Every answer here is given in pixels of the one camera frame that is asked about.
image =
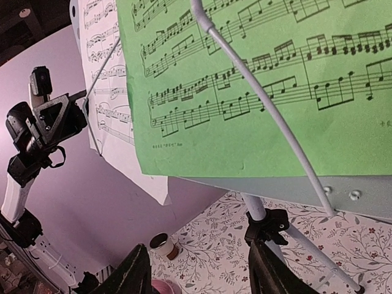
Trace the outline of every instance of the tripod leg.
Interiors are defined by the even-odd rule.
[[[346,274],[340,267],[337,266],[327,255],[325,255],[312,241],[307,239],[296,227],[290,225],[286,230],[295,241],[300,243],[306,250],[308,250],[316,259],[320,260],[329,270],[338,276],[343,282],[354,289],[356,294],[363,294],[365,289],[358,285],[348,274]]]

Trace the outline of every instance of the black camera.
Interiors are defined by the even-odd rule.
[[[35,178],[41,168],[51,166],[49,155],[57,149],[62,151],[65,160],[65,151],[58,144],[87,126],[85,116],[76,104],[86,91],[48,100],[52,92],[49,70],[45,66],[36,67],[30,79],[33,94],[42,96],[44,103],[31,109],[27,102],[20,102],[8,112],[6,121],[19,151],[11,158],[8,172],[21,186]]]
[[[36,96],[50,95],[53,91],[49,70],[46,66],[36,67],[30,76],[32,93]]]

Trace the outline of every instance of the black bracket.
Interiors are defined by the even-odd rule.
[[[277,245],[287,245],[288,242],[279,232],[287,230],[290,226],[287,211],[284,209],[266,209],[266,217],[262,220],[253,220],[251,214],[246,213],[249,226],[245,233],[245,242],[250,246],[255,240],[274,241]]]
[[[14,226],[0,213],[0,225],[10,235],[12,241],[21,248],[35,245],[35,240],[42,235],[42,227],[39,220],[28,210],[25,210],[19,219],[19,223]]]

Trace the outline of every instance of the purple wall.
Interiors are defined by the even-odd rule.
[[[85,89],[70,26],[0,67],[1,202],[6,191],[7,164],[17,153],[4,122],[12,106],[28,100],[29,76],[35,66],[49,68],[52,97]],[[27,209],[38,217],[44,234],[60,253],[91,272],[108,264],[117,265],[137,243],[147,243],[156,233],[177,231],[225,192],[170,178],[173,204],[160,206],[89,148],[87,130],[62,146],[67,151],[65,166],[41,171]]]

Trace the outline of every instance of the screw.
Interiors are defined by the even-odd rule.
[[[324,187],[324,192],[326,195],[330,194],[332,192],[332,187],[331,186],[325,186]]]
[[[349,197],[350,197],[350,199],[353,200],[353,201],[357,201],[359,198],[361,198],[361,195],[362,195],[362,193],[361,193],[361,191],[359,191],[359,190],[352,190],[352,191],[349,193]]]

